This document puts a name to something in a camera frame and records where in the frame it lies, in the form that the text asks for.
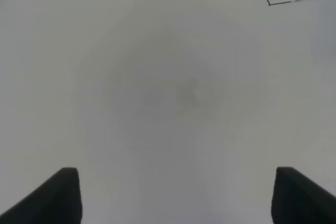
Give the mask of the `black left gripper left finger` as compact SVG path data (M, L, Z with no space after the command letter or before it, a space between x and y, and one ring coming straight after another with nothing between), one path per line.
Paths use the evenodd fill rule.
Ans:
M1 214L1 223L81 223L78 170L60 169L16 205Z

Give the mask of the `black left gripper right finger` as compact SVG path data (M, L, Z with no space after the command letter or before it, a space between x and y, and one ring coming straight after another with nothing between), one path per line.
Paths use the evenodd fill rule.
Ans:
M335 196L292 167L277 167L273 223L335 223Z

